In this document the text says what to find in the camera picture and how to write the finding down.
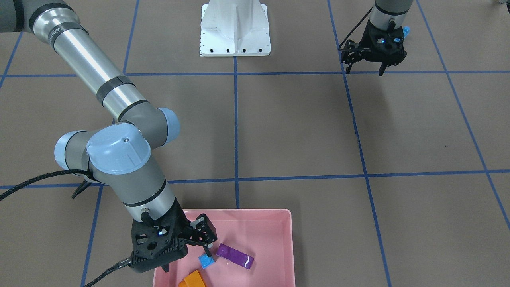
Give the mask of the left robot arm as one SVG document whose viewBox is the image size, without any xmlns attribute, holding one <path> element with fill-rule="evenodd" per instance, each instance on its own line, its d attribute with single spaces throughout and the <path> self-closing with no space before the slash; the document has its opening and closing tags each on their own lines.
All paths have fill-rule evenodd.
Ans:
<svg viewBox="0 0 510 287">
<path fill-rule="evenodd" d="M 350 40 L 350 31 L 339 45 L 341 62 L 350 74 L 353 64 L 362 60 L 380 63 L 379 76 L 387 67 L 399 65 L 407 56 L 404 48 L 403 22 L 412 5 L 411 0 L 376 0 L 353 31 L 368 18 L 359 42 Z"/>
</svg>

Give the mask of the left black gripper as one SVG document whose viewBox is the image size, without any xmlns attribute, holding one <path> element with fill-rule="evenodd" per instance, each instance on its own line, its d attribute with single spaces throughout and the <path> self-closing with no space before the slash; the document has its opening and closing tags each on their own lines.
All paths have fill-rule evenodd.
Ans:
<svg viewBox="0 0 510 287">
<path fill-rule="evenodd" d="M 378 75 L 382 76 L 389 64 L 399 64 L 406 58 L 403 42 L 403 27 L 384 30 L 368 21 L 359 43 L 346 42 L 339 46 L 341 62 L 347 66 L 345 73 L 350 74 L 353 64 L 366 60 L 380 62 Z"/>
</svg>

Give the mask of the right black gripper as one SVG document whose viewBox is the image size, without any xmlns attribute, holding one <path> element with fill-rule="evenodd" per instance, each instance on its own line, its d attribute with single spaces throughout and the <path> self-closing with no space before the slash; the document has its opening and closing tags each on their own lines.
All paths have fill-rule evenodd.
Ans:
<svg viewBox="0 0 510 287">
<path fill-rule="evenodd" d="M 211 258 L 211 248 L 218 236 L 206 214 L 200 214 L 196 220 L 190 221 L 178 200 L 175 200 L 169 211 L 155 220 L 152 226 L 134 220 L 131 239 L 131 268 L 135 272 L 161 268 L 168 273 L 169 264 L 188 254 L 188 246 L 203 247 L 206 256 Z"/>
</svg>

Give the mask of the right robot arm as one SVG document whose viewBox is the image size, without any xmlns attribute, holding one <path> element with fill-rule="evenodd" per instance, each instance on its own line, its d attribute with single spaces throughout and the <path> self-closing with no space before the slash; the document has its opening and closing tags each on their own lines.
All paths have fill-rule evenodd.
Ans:
<svg viewBox="0 0 510 287">
<path fill-rule="evenodd" d="M 76 11 L 62 0 L 2 0 L 1 32 L 26 33 L 51 48 L 109 112 L 113 124 L 94 131 L 64 134 L 54 156 L 60 171 L 15 185 L 1 199 L 34 182 L 65 175 L 82 175 L 75 195 L 91 183 L 109 185 L 133 218 L 133 251 L 102 276 L 129 266 L 142 273 L 184 258 L 188 246 L 203 247 L 211 255 L 217 240 L 204 214 L 186 219 L 152 154 L 180 133 L 176 114 L 155 108 L 135 84 L 109 59 L 81 24 Z"/>
</svg>

